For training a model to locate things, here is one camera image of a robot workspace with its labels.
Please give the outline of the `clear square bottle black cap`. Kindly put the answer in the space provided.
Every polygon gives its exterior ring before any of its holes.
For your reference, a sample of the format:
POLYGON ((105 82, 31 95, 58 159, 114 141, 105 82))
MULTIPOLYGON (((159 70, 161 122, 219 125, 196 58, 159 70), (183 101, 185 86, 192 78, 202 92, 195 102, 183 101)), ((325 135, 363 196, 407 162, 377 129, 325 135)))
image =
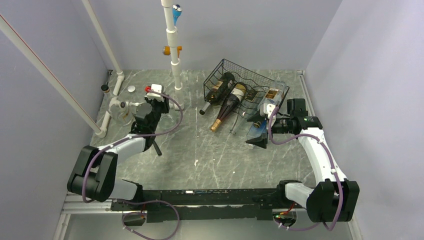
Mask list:
POLYGON ((280 103, 283 101, 283 97, 285 95, 284 91, 286 90, 286 88, 287 84, 284 81, 274 81, 265 93, 265 96, 258 104, 257 111, 259 111, 260 105, 263 103, 274 104, 276 106, 279 106, 280 103))

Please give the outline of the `clear bottle silver cap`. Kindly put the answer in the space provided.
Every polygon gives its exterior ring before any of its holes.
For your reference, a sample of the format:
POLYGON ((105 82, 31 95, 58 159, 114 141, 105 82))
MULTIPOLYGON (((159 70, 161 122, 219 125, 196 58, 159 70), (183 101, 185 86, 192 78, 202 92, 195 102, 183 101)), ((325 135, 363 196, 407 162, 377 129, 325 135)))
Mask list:
POLYGON ((135 116, 138 113, 138 107, 144 105, 139 93, 134 85, 130 85, 127 88, 128 92, 128 107, 131 113, 135 116))

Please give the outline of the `blue square glass bottle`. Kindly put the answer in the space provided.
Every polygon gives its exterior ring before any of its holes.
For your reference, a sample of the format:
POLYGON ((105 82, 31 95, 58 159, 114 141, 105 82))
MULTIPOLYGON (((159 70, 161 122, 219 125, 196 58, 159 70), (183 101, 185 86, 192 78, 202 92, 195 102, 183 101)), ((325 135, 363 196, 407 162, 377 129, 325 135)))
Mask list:
POLYGON ((259 147, 262 149, 267 148, 268 144, 268 131, 267 131, 267 121, 256 121, 254 122, 247 135, 246 135, 246 144, 252 147, 259 147))

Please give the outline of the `blue pipe clip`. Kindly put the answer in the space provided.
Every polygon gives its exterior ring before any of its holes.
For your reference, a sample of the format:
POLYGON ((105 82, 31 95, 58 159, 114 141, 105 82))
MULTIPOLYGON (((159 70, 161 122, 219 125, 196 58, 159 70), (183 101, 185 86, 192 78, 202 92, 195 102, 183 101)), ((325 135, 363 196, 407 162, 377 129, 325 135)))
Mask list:
POLYGON ((173 14, 173 24, 176 26, 177 25, 177 21, 178 18, 181 16, 182 14, 182 8, 179 4, 174 4, 172 6, 172 14, 173 14))

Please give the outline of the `aluminium frame rail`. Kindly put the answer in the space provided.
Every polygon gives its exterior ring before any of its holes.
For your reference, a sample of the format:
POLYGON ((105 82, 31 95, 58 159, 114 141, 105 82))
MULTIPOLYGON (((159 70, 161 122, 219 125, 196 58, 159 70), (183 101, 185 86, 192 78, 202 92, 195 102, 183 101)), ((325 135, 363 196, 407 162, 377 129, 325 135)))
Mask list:
MULTIPOLYGON (((312 108, 312 105, 310 103, 310 100, 308 98, 305 99, 305 108, 308 111, 308 114, 310 116, 314 116, 314 110, 312 108)), ((122 211, 112 211, 111 205, 114 200, 122 200, 127 201, 125 199, 120 198, 109 198, 103 202, 99 202, 96 200, 92 200, 90 198, 87 198, 85 195, 79 195, 72 192, 68 193, 68 196, 65 199, 64 207, 62 212, 64 214, 101 214, 101 213, 121 213, 122 214, 122 224, 125 230, 132 231, 133 226, 140 226, 145 221, 147 221, 146 214, 143 212, 122 212, 122 211)), ((291 206, 286 211, 282 211, 279 214, 274 215, 272 221, 275 221, 279 227, 287 230, 287 231, 296 231, 296 221, 297 221, 297 210, 304 210, 306 213, 307 211, 301 207, 300 205, 295 203, 295 206, 291 206)), ((352 236, 355 240, 359 240, 361 238, 360 233, 357 229, 354 228, 354 222, 353 222, 354 214, 351 219, 351 221, 348 221, 349 229, 352 233, 352 236)), ((177 221, 182 221, 180 219, 179 214, 176 214, 177 221)), ((324 223, 322 222, 312 222, 314 226, 318 226, 319 224, 323 224, 324 227, 331 231, 333 228, 327 228, 324 223)))

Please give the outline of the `clear round cork-stoppered bottle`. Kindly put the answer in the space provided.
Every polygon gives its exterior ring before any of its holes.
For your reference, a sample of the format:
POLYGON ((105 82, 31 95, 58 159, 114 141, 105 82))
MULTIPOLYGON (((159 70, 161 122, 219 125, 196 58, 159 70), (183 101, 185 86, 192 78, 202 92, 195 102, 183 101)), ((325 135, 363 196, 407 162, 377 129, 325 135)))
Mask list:
POLYGON ((106 97, 107 112, 121 126, 130 125, 133 121, 133 115, 127 102, 120 96, 113 93, 107 84, 103 84, 101 90, 106 97))

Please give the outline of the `dark green wine bottle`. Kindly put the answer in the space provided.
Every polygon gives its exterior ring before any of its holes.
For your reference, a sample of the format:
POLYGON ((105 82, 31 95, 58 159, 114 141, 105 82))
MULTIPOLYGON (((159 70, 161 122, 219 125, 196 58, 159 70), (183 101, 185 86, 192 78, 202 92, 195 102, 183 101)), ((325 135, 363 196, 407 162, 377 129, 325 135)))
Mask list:
POLYGON ((225 72, 206 94, 205 104, 199 110, 199 114, 204 115, 211 105, 215 105, 223 100, 232 89, 234 83, 234 75, 230 72, 225 72))

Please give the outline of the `white PVC pipe frame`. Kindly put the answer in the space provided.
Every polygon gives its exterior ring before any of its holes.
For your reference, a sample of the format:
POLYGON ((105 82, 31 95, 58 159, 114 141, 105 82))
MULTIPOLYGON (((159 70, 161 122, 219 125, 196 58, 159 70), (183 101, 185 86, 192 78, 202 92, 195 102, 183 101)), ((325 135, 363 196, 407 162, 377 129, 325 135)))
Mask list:
MULTIPOLYGON (((114 93, 117 94, 125 79, 123 70, 120 67, 112 48, 104 34, 101 24, 96 16, 96 13, 88 0, 83 0, 82 4, 92 22, 100 41, 103 44, 104 49, 118 75, 117 83, 114 88, 114 93)), ((171 69, 175 83, 175 93, 177 96, 177 107, 183 107, 182 89, 181 84, 181 63, 178 55, 178 30, 174 25, 173 20, 173 1, 162 0, 161 5, 164 10, 164 16, 166 21, 166 35, 167 35, 167 46, 168 55, 171 56, 171 69)), ((12 25, 6 20, 6 18, 0 16, 0 30, 3 34, 20 50, 20 52, 32 63, 32 65, 45 77, 45 79, 56 89, 56 91, 63 97, 63 99, 76 111, 76 113, 94 130, 95 134, 100 138, 106 136, 108 123, 110 121, 110 114, 106 113, 103 122, 100 126, 89 116, 84 108, 78 103, 78 101, 72 96, 72 94, 63 86, 53 72, 46 66, 46 64, 39 58, 39 56, 33 51, 33 49, 25 42, 25 40, 18 34, 18 32, 12 27, 12 25)))

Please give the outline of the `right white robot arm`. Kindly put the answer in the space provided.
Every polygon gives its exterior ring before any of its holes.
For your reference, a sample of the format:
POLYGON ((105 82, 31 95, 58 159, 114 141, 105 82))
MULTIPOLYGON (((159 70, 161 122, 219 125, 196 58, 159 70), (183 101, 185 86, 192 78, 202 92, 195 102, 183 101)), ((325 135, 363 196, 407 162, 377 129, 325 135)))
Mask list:
POLYGON ((259 125, 261 135, 247 143, 265 148, 268 142, 278 145, 275 134, 290 134, 281 144, 298 140, 312 167, 315 187, 298 180, 282 180, 277 186, 276 203, 282 208, 298 204, 312 222, 323 223, 329 229, 337 222, 351 221, 360 188, 356 181, 348 180, 336 163, 319 118, 309 115, 303 98, 287 100, 287 116, 277 117, 279 111, 277 103, 260 103, 248 121, 259 125))

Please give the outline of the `black handled metal tool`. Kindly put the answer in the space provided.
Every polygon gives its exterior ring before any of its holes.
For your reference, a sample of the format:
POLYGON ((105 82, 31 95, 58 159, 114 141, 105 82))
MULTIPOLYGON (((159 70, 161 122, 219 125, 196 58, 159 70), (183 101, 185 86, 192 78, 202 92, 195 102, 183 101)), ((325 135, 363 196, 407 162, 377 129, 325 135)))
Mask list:
POLYGON ((162 153, 162 151, 161 151, 161 149, 160 149, 160 147, 159 147, 159 145, 156 143, 156 141, 155 140, 153 140, 152 141, 152 145, 153 145, 153 147, 154 147, 154 149, 155 149, 155 151, 156 151, 156 154, 160 157, 160 156, 162 156, 163 155, 163 153, 162 153))

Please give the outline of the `clear slim empty bottle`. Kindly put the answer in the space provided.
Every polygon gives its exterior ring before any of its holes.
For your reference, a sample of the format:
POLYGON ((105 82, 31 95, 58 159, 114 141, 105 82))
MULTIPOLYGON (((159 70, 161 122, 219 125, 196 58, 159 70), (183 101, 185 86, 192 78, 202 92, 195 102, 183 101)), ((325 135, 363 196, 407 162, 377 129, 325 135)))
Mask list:
POLYGON ((254 86, 247 92, 247 95, 244 97, 238 111, 236 112, 236 119, 229 131, 232 136, 236 136, 241 125, 247 122, 247 119, 256 113, 258 104, 261 102, 264 95, 265 91, 260 86, 254 86))

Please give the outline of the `clear bottle dark label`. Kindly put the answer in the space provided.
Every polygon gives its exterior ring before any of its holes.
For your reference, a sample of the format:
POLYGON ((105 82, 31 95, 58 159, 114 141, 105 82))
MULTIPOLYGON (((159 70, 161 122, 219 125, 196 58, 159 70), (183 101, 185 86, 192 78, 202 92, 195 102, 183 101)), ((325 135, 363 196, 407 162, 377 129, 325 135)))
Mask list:
POLYGON ((161 115, 158 126, 163 130, 172 129, 179 122, 180 113, 175 103, 169 100, 169 112, 161 115))

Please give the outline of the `dark gold-foil wine bottle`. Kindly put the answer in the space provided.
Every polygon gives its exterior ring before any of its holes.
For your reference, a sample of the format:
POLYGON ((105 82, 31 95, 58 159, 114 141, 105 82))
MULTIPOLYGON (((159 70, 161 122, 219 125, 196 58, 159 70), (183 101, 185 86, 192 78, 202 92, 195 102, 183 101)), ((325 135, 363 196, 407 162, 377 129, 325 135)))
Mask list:
POLYGON ((238 82, 232 91, 223 101, 219 113, 211 125, 210 130, 215 132, 221 123, 230 115, 230 113, 242 102, 247 93, 248 87, 243 82, 238 82))

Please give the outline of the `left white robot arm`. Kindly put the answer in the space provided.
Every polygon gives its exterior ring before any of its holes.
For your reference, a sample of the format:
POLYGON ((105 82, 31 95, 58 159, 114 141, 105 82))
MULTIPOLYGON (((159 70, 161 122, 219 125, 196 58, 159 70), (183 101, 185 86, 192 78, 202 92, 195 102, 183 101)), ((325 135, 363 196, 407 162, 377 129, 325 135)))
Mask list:
POLYGON ((67 182, 67 190, 91 200, 104 202, 108 199, 124 199, 131 210, 139 209, 144 203, 142 186, 129 180, 117 179, 116 171, 120 162, 157 145, 156 129, 163 114, 170 110, 168 96, 160 100, 145 97, 137 107, 135 120, 129 134, 109 145, 83 147, 67 182))

